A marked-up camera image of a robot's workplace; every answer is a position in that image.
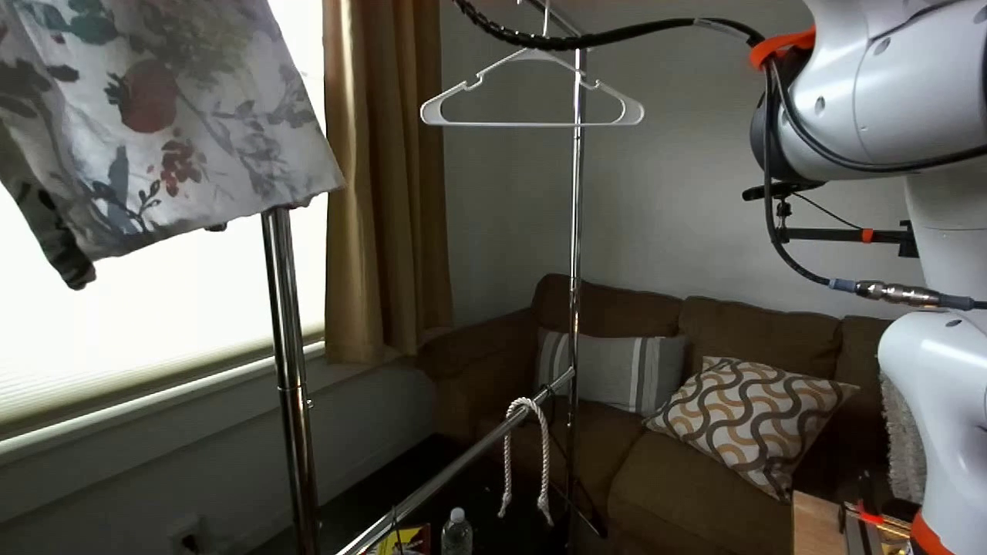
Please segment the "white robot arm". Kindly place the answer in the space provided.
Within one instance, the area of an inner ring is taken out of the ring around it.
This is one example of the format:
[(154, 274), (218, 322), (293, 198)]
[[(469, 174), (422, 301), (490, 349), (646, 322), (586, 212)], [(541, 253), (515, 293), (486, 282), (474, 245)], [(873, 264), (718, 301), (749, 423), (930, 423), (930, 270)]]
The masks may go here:
[(752, 51), (809, 58), (752, 112), (752, 153), (784, 179), (894, 175), (916, 287), (842, 282), (906, 311), (878, 340), (926, 461), (922, 555), (987, 555), (987, 0), (802, 0), (812, 29)]

